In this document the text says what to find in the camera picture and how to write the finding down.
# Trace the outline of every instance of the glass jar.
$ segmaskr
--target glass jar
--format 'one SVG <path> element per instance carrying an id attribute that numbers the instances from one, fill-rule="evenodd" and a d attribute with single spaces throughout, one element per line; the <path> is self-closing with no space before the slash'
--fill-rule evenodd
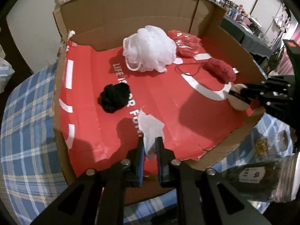
<path id="1" fill-rule="evenodd" d="M 298 153 L 273 161 L 232 167 L 225 179 L 247 200 L 287 202 L 296 198 L 300 184 Z"/>
<path id="2" fill-rule="evenodd" d="M 289 140 L 287 137 L 287 132 L 282 130 L 278 133 L 258 139 L 255 142 L 253 149 L 257 158 L 275 159 L 278 158 L 278 154 L 280 152 L 287 150 L 288 145 Z"/>

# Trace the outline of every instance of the metal screw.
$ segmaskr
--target metal screw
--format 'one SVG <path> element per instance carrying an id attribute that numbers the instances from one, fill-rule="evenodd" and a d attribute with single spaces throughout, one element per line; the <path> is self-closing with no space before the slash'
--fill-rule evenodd
<path id="1" fill-rule="evenodd" d="M 207 174 L 208 175 L 215 175 L 216 174 L 216 170 L 215 169 L 212 169 L 212 168 L 208 168 L 206 170 Z"/>
<path id="2" fill-rule="evenodd" d="M 124 165 L 124 166 L 128 166 L 130 164 L 130 160 L 129 159 L 123 159 L 121 161 L 121 164 Z"/>
<path id="3" fill-rule="evenodd" d="M 88 176 L 92 176 L 92 175 L 95 174 L 95 172 L 96 172 L 95 169 L 90 168 L 90 169 L 87 169 L 85 174 L 88 175 Z"/>
<path id="4" fill-rule="evenodd" d="M 179 166 L 181 164 L 181 161 L 177 160 L 177 159 L 173 159 L 171 161 L 171 164 L 174 165 L 174 166 Z"/>

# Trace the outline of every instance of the orange tag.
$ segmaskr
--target orange tag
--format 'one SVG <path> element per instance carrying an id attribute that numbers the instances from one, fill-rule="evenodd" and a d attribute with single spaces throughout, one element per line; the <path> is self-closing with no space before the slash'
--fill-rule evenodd
<path id="1" fill-rule="evenodd" d="M 287 43 L 290 47 L 296 47 L 296 45 L 293 42 L 288 42 Z"/>

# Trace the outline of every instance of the blue plaid tablecloth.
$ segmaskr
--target blue plaid tablecloth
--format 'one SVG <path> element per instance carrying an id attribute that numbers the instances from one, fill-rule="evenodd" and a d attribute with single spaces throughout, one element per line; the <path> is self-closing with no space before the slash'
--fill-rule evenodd
<path id="1" fill-rule="evenodd" d="M 34 74 L 11 93 L 4 111 L 0 158 L 3 178 L 12 208 L 19 224 L 30 224 L 66 188 L 53 132 L 50 107 L 57 64 Z M 218 172 L 246 163 L 258 162 L 253 145 L 261 135 L 268 136 L 286 130 L 290 155 L 293 143 L 290 128 L 264 114 L 239 148 L 213 166 Z M 176 191 L 125 207 L 124 223 L 150 224 L 150 219 L 176 204 Z M 262 203 L 264 212 L 267 203 Z"/>

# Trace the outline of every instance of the round sponge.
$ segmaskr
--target round sponge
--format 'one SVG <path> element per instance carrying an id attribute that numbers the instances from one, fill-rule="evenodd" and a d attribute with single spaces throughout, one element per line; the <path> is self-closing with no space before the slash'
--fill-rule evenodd
<path id="1" fill-rule="evenodd" d="M 236 93 L 241 93 L 241 89 L 243 88 L 247 88 L 247 86 L 243 85 L 243 84 L 236 84 L 234 86 L 231 87 L 231 91 L 234 91 Z M 230 105 L 235 109 L 235 110 L 238 110 L 238 111 L 245 111 L 248 109 L 248 107 L 250 107 L 249 104 L 247 104 L 246 102 L 228 94 L 227 96 L 227 99 L 230 103 Z"/>

